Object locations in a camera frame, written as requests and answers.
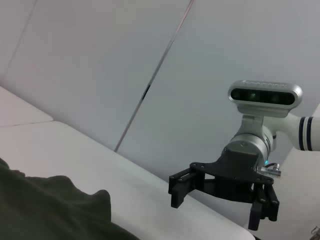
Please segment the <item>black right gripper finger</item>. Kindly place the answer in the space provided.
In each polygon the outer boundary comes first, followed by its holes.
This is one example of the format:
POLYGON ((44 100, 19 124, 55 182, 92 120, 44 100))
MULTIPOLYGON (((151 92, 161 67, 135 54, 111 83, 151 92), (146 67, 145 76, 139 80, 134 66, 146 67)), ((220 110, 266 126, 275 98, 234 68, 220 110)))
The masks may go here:
POLYGON ((202 190, 205 174, 193 168, 187 168, 169 177, 168 193, 171 195, 171 207, 179 208, 184 198, 194 190, 202 190))
POLYGON ((248 229, 258 230, 260 220, 264 220, 265 218, 276 222, 278 220, 279 205, 280 202, 273 185, 254 185, 248 229))

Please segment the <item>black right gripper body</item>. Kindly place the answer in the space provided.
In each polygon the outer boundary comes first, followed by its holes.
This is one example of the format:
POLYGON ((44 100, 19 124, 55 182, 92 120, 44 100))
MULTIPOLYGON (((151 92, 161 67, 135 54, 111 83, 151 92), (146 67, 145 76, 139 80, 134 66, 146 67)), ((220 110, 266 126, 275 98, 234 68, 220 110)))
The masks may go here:
POLYGON ((190 164, 195 189, 216 198, 240 202, 274 202, 274 180, 256 172, 259 155, 225 149, 215 162, 190 164))

